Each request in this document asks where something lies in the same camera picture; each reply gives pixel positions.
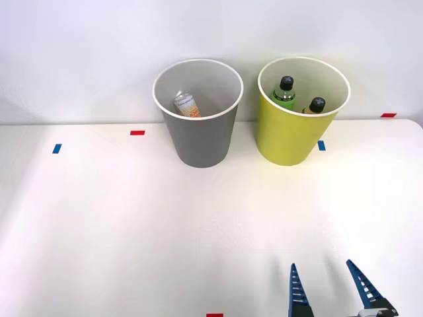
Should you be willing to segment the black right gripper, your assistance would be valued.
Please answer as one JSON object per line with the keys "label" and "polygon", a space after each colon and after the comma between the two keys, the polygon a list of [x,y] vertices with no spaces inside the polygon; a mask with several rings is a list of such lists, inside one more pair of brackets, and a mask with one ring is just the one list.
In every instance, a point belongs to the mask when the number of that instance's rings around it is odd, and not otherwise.
{"label": "black right gripper", "polygon": [[[395,317],[398,310],[377,290],[359,267],[352,260],[347,260],[346,265],[364,306],[357,317]],[[291,264],[290,267],[288,316],[313,317],[313,310],[295,264]]]}

